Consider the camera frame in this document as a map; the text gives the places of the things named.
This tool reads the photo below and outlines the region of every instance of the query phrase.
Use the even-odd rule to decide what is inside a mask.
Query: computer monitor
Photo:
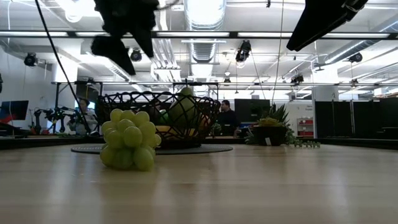
[[[0,122],[8,123],[10,120],[24,121],[26,119],[29,101],[3,101],[0,110]]]

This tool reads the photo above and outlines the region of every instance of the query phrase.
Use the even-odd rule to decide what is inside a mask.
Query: wooden table
[[[117,172],[70,146],[0,151],[4,224],[395,224],[398,153],[234,146]]]

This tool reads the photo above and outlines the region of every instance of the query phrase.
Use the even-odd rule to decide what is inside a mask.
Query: fruit basket
[[[113,109],[145,111],[162,138],[162,149],[198,147],[216,121],[220,103],[193,93],[124,92],[99,96],[95,112],[100,124],[109,121]]]

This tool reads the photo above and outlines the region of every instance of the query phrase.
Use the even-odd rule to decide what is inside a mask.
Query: ceiling
[[[21,2],[12,2],[3,0],[0,2],[0,29],[1,30],[43,30],[41,20],[37,9],[34,7],[33,0],[19,0]],[[102,31],[102,20],[95,16],[92,11],[93,0],[80,0],[85,2],[85,14],[78,22],[68,22],[65,17],[65,10],[59,7],[56,0],[44,1],[42,0],[45,20],[50,30],[90,30]],[[222,30],[225,31],[273,31],[279,32],[282,22],[282,0],[272,1],[271,7],[266,8],[265,1],[253,0],[227,0],[227,7],[225,19]],[[282,31],[292,32],[299,20],[302,9],[304,7],[304,0],[286,0],[283,10],[283,24]],[[205,16],[206,8],[203,8],[203,16]],[[370,32],[373,27],[384,22],[398,13],[398,2],[395,0],[369,0],[365,9],[361,10],[358,15],[345,25],[339,27],[334,32]],[[166,12],[166,21],[169,30],[186,30],[186,23],[184,12],[179,10],[169,9]],[[181,77],[190,77],[192,68],[190,65],[190,55],[188,45],[182,43],[183,39],[171,39],[172,49],[181,68]],[[340,47],[350,43],[349,40],[318,40],[315,44],[311,44],[300,52],[291,52],[286,49],[288,40],[266,40],[266,39],[252,39],[252,55],[246,60],[243,68],[236,68],[234,62],[234,55],[236,49],[240,46],[241,39],[226,39],[225,43],[218,44],[216,50],[216,58],[213,62],[213,69],[211,70],[211,77],[209,81],[218,80],[222,82],[225,78],[225,72],[230,72],[231,81],[235,82],[238,76],[238,82],[254,82],[257,76],[264,82],[278,82],[289,80],[291,76],[296,73],[302,73],[305,81],[310,82],[312,75],[316,72],[310,62],[304,60],[314,60],[314,56],[322,57],[327,55]],[[7,39],[3,39],[0,44],[6,44]],[[79,61],[80,65],[84,65],[79,69],[79,76],[93,77],[95,80],[102,81],[120,81],[115,75],[106,68],[102,63],[87,55],[85,52],[90,51],[91,39],[55,39],[55,45],[68,52]],[[124,39],[126,46],[138,47],[134,39]],[[48,52],[49,42],[47,39],[26,39],[26,38],[11,38],[10,47],[12,51],[23,56],[26,49],[36,46],[38,49],[37,55],[41,60],[47,60],[54,63],[55,59],[52,54]],[[398,47],[398,41],[387,40],[380,42],[372,47],[361,51],[364,59],[363,62],[383,54],[391,49]],[[351,64],[349,62],[338,62],[335,66],[338,67],[339,79],[341,82],[348,82],[352,78],[362,74],[373,72],[382,67],[395,63],[398,58],[398,50],[392,51],[383,57],[363,63],[360,66],[354,67],[350,70]],[[151,81],[150,76],[151,61],[144,56],[141,62],[134,62],[134,67],[138,71],[134,77],[135,80]],[[381,80],[389,79],[389,82],[394,81],[394,77],[398,78],[398,69],[389,70],[388,73],[380,73],[374,77],[368,78],[363,82],[374,83]],[[109,90],[117,91],[122,86],[114,85],[109,87]]]

